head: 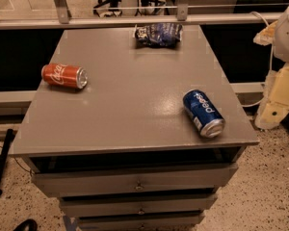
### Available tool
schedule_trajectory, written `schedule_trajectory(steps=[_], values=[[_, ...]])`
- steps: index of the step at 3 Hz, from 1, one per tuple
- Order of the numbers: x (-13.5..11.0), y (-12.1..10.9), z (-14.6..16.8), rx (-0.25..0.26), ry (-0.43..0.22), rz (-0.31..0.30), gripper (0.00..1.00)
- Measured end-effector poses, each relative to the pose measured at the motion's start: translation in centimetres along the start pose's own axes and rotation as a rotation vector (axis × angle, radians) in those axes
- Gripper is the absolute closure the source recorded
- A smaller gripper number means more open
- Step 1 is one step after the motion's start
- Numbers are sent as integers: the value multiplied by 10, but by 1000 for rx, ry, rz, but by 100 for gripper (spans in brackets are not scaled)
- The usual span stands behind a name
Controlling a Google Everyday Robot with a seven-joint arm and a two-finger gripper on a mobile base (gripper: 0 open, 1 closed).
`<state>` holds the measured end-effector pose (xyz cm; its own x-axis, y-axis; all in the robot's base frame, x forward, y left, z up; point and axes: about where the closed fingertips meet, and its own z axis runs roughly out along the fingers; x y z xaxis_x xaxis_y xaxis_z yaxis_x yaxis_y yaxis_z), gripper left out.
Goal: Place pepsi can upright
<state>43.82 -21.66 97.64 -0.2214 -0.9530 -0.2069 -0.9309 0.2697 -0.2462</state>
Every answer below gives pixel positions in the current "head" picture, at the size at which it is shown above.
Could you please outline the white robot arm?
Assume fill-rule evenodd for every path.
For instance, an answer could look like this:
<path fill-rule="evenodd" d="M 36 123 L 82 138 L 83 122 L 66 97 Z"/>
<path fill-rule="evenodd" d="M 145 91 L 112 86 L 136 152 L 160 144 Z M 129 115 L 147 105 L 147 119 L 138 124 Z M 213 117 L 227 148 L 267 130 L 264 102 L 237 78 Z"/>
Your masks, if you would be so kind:
<path fill-rule="evenodd" d="M 253 41 L 263 46 L 271 44 L 274 56 L 285 62 L 279 71 L 269 71 L 254 122 L 260 129 L 273 129 L 289 114 L 289 6 Z"/>

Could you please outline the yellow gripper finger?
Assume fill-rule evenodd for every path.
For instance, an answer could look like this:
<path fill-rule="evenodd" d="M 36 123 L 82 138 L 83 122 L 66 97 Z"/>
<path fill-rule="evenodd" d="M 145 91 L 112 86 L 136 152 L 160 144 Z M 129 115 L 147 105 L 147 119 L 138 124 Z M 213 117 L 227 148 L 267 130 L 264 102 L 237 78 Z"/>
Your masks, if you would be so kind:
<path fill-rule="evenodd" d="M 260 129 L 273 129 L 289 114 L 289 63 L 269 71 L 263 95 L 254 123 Z"/>
<path fill-rule="evenodd" d="M 263 46 L 272 44 L 275 39 L 276 25 L 276 21 L 269 24 L 265 29 L 256 34 L 253 38 L 253 42 Z"/>

